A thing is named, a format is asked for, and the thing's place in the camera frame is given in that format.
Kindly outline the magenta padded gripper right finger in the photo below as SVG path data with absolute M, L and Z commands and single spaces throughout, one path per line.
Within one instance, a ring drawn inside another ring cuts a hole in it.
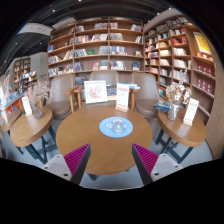
M 132 144 L 132 155 L 144 185 L 148 185 L 182 169 L 167 154 L 157 155 L 135 143 Z

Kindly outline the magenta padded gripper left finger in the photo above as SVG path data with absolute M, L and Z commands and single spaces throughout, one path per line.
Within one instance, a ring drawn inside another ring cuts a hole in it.
M 90 155 L 91 147 L 85 144 L 65 156 L 55 155 L 42 169 L 79 185 Z

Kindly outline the stack of books on chair arm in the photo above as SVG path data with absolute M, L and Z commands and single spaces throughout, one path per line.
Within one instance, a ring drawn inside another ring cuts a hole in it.
M 140 87 L 135 83 L 128 83 L 127 85 L 130 89 L 140 90 Z

